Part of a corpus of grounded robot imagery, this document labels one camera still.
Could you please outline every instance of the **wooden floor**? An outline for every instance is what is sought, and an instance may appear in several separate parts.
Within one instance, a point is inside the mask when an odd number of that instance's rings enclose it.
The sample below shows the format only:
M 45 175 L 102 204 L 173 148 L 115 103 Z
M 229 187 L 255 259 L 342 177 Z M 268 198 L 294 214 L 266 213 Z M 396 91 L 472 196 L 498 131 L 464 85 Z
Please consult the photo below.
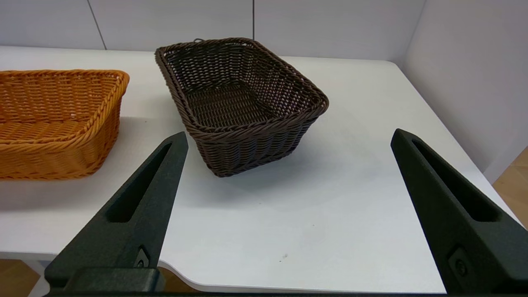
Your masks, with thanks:
M 528 228 L 528 147 L 493 184 L 517 218 Z
M 528 148 L 493 184 L 495 190 L 528 228 Z M 161 268 L 166 292 L 197 292 L 176 275 Z M 19 260 L 0 259 L 0 296 L 27 297 L 39 276 Z

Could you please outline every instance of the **woven texture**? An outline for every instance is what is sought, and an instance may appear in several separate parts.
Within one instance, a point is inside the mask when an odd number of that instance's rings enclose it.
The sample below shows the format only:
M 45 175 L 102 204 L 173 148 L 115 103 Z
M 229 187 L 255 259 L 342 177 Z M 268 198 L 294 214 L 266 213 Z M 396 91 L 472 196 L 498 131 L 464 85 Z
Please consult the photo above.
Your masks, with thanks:
M 290 154 L 328 99 L 260 43 L 228 38 L 156 50 L 178 112 L 219 177 Z
M 96 172 L 116 141 L 128 80 L 118 70 L 0 72 L 0 178 Z

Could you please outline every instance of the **screw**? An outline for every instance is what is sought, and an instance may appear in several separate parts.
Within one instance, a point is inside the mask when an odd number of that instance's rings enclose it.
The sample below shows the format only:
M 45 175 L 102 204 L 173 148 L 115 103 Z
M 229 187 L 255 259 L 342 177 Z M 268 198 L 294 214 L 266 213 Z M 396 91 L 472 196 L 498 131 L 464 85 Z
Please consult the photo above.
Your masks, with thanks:
M 457 269 L 457 272 L 458 274 L 460 274 L 460 276 L 465 276 L 467 274 L 467 266 L 466 266 L 466 263 L 464 263 L 464 261 L 458 259 L 455 262 L 455 268 Z

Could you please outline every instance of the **table surface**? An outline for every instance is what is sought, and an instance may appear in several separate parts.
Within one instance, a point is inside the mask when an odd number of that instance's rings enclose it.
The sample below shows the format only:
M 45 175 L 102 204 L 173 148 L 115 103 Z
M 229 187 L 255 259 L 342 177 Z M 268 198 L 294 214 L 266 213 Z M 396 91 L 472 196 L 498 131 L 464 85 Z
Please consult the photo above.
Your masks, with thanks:
M 194 141 L 160 266 L 203 291 L 445 292 L 390 148 L 396 128 L 514 215 L 400 69 L 284 57 L 329 98 L 292 155 L 230 178 Z M 0 257 L 50 260 L 166 137 L 184 130 L 152 52 L 0 47 L 0 70 L 130 74 L 117 142 L 93 176 L 0 182 Z

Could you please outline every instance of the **orange wicker basket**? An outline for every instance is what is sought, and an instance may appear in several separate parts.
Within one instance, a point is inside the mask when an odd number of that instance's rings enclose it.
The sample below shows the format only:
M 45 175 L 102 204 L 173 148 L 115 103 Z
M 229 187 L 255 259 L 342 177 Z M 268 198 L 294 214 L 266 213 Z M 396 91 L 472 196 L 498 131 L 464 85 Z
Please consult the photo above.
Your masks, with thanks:
M 0 71 L 0 179 L 96 172 L 119 131 L 118 70 Z

